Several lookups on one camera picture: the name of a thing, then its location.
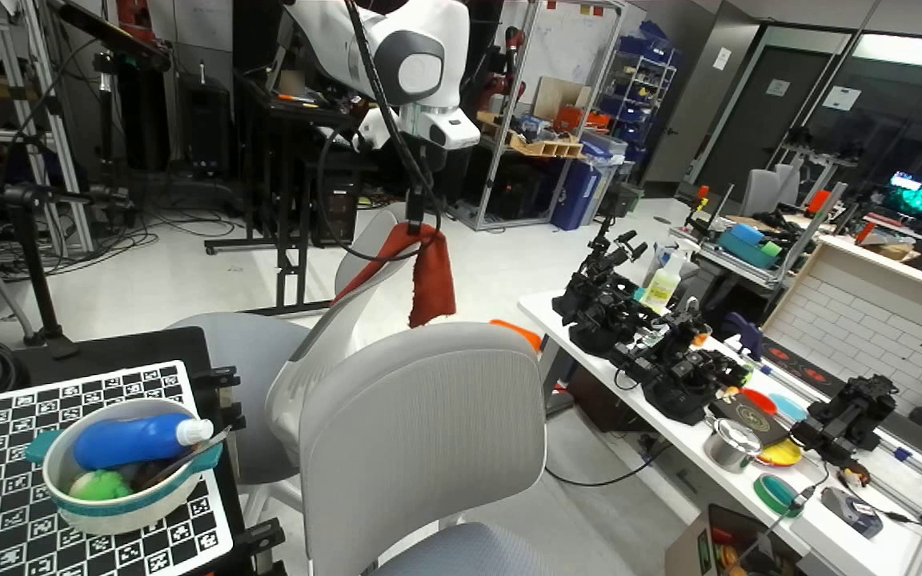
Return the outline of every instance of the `checkered board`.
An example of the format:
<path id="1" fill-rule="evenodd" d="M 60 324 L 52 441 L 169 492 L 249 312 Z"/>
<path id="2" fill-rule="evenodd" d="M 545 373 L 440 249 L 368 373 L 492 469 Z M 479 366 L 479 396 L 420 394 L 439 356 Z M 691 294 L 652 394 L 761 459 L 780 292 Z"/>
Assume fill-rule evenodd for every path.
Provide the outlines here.
<path id="1" fill-rule="evenodd" d="M 169 396 L 195 413 L 181 361 L 123 369 L 0 394 L 0 576 L 134 576 L 190 574 L 233 549 L 215 473 L 162 523 L 92 537 L 66 530 L 25 461 L 25 446 L 49 430 L 134 396 Z"/>

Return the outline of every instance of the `bowl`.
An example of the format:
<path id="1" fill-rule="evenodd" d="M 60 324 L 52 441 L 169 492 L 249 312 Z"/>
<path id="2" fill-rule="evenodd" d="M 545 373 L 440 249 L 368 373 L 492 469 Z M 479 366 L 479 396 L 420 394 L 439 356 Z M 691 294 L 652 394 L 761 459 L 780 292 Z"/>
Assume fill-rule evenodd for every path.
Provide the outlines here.
<path id="1" fill-rule="evenodd" d="M 147 402 L 123 402 L 123 405 L 102 408 L 60 433 L 43 433 L 31 438 L 25 459 L 40 465 L 40 483 L 52 492 L 57 515 L 72 532 L 123 536 L 123 532 L 152 525 L 167 520 L 169 513 L 177 513 L 191 495 L 201 473 L 217 465 L 225 446 L 215 446 L 195 455 L 190 465 L 177 469 L 161 483 L 136 489 L 131 495 L 121 495 L 121 499 L 72 499 L 66 492 L 66 488 L 84 473 L 84 469 L 72 461 L 72 441 L 80 438 L 85 425 L 102 424 L 102 420 L 139 420 L 139 417 L 156 417 L 156 413 L 186 413 L 195 420 L 191 410 L 174 402 L 147 396 Z"/>

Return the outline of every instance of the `red object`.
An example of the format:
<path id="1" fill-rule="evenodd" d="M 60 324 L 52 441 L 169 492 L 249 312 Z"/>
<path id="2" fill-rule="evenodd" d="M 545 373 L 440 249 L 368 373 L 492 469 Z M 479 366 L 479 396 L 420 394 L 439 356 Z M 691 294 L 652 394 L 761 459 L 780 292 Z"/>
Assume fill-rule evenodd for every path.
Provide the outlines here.
<path id="1" fill-rule="evenodd" d="M 829 189 L 816 189 L 812 198 L 806 203 L 806 216 L 818 216 L 829 198 L 833 198 Z"/>
<path id="2" fill-rule="evenodd" d="M 739 396 L 754 408 L 761 417 L 779 417 L 779 405 L 769 394 L 743 389 Z"/>
<path id="3" fill-rule="evenodd" d="M 413 303 L 410 303 L 410 324 L 406 327 L 423 327 L 432 318 L 447 318 L 457 312 L 453 303 L 453 276 L 451 276 L 451 258 L 447 258 L 447 241 L 423 226 L 413 231 L 410 226 L 395 226 L 377 258 L 335 294 L 346 297 L 355 289 L 361 289 L 386 261 L 420 249 L 417 270 L 413 270 Z"/>
<path id="4" fill-rule="evenodd" d="M 156 45 L 151 34 L 151 9 L 147 0 L 117 0 L 115 3 L 115 20 L 123 34 L 131 34 L 143 45 Z"/>
<path id="5" fill-rule="evenodd" d="M 855 233 L 855 247 L 864 247 L 864 241 L 876 231 L 876 226 L 864 226 L 858 233 Z"/>
<path id="6" fill-rule="evenodd" d="M 533 356 L 545 353 L 545 346 L 546 346 L 546 341 L 545 341 L 542 332 L 528 329 L 528 327 L 517 327 L 517 324 L 510 324 L 510 321 L 499 321 L 499 318 L 492 318 L 490 327 L 511 329 L 516 337 L 526 341 L 526 346 L 528 346 Z"/>

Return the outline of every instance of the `white wall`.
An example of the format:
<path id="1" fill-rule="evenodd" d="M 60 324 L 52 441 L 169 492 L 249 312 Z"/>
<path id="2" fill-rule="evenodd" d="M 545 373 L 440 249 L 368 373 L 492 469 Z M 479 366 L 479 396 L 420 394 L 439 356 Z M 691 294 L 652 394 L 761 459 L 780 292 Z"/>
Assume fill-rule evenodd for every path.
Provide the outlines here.
<path id="1" fill-rule="evenodd" d="M 922 408 L 922 282 L 843 249 L 818 249 L 765 332 L 839 375 L 885 375 L 899 417 Z"/>

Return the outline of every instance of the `yellow object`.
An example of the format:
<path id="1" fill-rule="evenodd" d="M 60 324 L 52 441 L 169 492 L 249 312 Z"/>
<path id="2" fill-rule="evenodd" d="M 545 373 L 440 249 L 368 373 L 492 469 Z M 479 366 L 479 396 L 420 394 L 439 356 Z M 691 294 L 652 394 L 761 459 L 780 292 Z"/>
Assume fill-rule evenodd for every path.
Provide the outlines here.
<path id="1" fill-rule="evenodd" d="M 656 315 L 662 315 L 679 282 L 683 282 L 683 253 L 676 249 L 664 258 L 664 266 L 652 271 L 645 294 L 644 294 L 644 307 L 652 307 Z"/>
<path id="2" fill-rule="evenodd" d="M 761 449 L 758 461 L 769 469 L 792 469 L 802 461 L 802 449 L 792 438 L 785 438 L 779 446 Z"/>

